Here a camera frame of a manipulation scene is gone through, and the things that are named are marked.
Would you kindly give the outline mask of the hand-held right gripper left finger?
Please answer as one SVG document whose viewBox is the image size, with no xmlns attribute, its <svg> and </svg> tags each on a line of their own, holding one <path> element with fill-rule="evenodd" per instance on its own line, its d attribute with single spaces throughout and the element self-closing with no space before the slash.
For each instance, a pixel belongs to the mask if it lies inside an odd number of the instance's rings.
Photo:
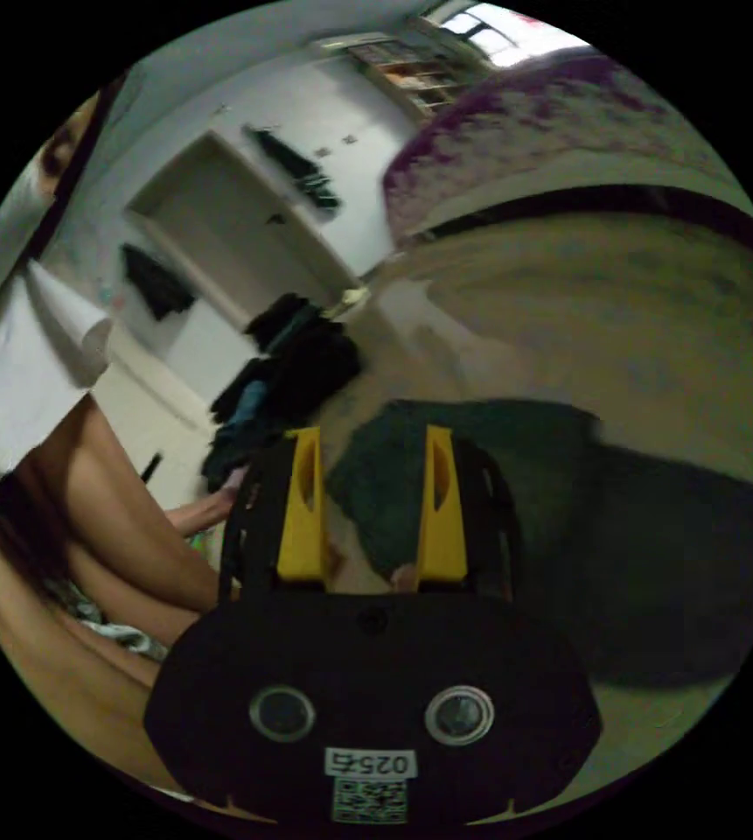
<svg viewBox="0 0 753 840">
<path fill-rule="evenodd" d="M 293 430 L 288 441 L 294 449 L 276 573 L 286 585 L 327 585 L 329 554 L 320 429 L 312 426 Z"/>
</svg>

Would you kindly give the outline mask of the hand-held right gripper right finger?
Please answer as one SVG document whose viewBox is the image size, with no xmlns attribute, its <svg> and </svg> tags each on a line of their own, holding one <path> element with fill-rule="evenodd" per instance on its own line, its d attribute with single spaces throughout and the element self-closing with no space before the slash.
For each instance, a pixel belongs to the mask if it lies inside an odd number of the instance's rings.
<svg viewBox="0 0 753 840">
<path fill-rule="evenodd" d="M 429 425 L 424 444 L 416 576 L 420 583 L 462 583 L 468 575 L 452 432 Z"/>
</svg>

